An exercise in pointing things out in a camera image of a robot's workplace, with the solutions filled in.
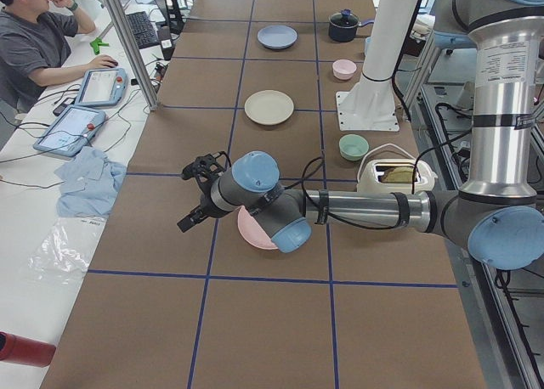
gray t-shirt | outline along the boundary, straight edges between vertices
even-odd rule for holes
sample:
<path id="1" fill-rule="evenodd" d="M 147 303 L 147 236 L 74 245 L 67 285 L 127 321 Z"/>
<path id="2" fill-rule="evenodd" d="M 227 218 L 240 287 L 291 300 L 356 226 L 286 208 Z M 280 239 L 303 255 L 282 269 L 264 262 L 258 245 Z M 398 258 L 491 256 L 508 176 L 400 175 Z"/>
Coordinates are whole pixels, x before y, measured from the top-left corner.
<path id="1" fill-rule="evenodd" d="M 70 56 L 65 36 L 77 34 L 76 17 L 47 12 L 37 24 L 0 12 L 0 99 L 28 111 L 45 87 L 28 76 L 38 68 L 58 68 Z"/>

light blue cloth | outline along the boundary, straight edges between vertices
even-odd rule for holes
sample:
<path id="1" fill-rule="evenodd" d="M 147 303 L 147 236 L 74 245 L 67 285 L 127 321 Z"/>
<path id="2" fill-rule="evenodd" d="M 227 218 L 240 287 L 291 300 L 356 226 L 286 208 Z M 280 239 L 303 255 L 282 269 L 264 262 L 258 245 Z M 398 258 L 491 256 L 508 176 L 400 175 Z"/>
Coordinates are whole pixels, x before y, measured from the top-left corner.
<path id="1" fill-rule="evenodd" d="M 99 149 L 83 147 L 72 161 L 55 172 L 60 185 L 57 212 L 60 217 L 108 216 L 127 168 L 108 160 Z"/>

wristwatch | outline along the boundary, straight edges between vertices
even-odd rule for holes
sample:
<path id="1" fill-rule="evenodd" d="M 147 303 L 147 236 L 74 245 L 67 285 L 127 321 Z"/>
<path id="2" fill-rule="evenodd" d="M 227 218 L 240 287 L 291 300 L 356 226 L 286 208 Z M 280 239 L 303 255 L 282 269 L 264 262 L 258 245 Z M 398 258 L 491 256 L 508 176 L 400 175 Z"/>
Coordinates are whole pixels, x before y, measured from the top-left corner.
<path id="1" fill-rule="evenodd" d="M 77 10 L 77 7 L 79 7 L 79 5 L 77 5 L 76 0 L 71 0 L 71 1 L 72 1 L 71 7 L 66 7 L 66 8 L 68 8 L 73 13 L 74 11 Z"/>

blue plate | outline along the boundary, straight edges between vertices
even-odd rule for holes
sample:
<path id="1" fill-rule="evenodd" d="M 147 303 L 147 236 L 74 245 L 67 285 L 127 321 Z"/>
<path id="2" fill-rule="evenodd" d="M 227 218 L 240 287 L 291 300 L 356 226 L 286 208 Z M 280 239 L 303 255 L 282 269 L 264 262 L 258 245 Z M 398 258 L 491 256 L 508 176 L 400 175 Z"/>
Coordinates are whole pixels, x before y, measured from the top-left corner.
<path id="1" fill-rule="evenodd" d="M 265 26 L 257 34 L 257 39 L 266 48 L 289 48 L 297 40 L 297 32 L 285 25 Z"/>

plastic bag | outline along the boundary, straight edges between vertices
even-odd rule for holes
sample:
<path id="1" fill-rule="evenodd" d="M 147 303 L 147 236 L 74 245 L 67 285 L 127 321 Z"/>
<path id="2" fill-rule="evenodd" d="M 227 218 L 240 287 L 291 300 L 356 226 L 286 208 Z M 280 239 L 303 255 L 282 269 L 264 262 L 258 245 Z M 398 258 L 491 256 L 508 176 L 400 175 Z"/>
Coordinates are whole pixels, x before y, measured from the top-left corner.
<path id="1" fill-rule="evenodd" d="M 81 282 L 105 223 L 102 217 L 60 217 L 29 259 L 32 278 Z"/>

